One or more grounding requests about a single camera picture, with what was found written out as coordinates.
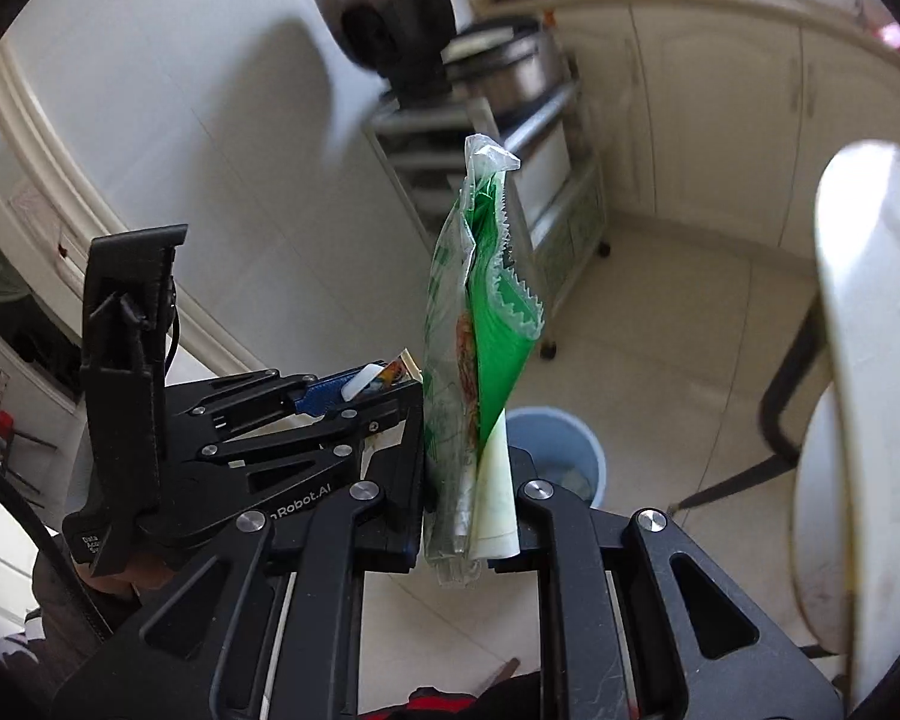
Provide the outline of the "person left hand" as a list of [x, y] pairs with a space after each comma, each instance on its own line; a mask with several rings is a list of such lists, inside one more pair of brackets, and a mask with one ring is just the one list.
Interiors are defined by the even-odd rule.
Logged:
[[89, 564], [80, 564], [75, 559], [71, 559], [71, 564], [89, 589], [118, 596], [121, 600], [136, 598], [141, 593], [157, 592], [175, 577], [172, 567], [151, 553], [137, 553], [123, 571], [109, 575], [94, 575]]

